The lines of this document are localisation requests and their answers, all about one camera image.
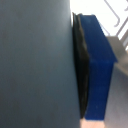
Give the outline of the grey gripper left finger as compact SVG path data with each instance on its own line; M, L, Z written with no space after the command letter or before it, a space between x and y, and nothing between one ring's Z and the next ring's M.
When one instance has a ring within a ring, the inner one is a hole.
M80 128L69 0L0 0L0 128Z

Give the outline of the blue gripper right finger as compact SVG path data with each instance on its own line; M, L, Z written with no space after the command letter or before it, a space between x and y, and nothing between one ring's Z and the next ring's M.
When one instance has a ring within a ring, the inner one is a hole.
M86 120L103 120L114 63L117 61L95 15L80 16L89 53Z

